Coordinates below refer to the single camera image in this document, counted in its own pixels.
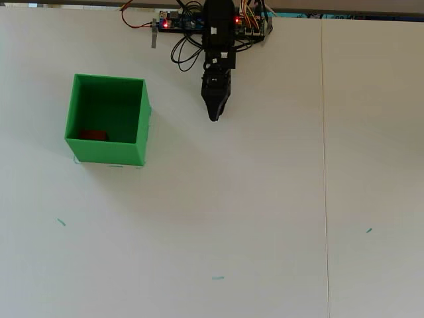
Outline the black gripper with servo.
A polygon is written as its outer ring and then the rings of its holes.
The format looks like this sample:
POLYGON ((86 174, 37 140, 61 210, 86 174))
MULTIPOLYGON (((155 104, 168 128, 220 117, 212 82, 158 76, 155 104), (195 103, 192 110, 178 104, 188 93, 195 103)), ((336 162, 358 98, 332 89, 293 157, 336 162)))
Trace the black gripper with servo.
POLYGON ((201 95, 209 119, 218 121, 231 96, 231 70, 236 68, 236 50, 230 48, 205 48, 201 95))

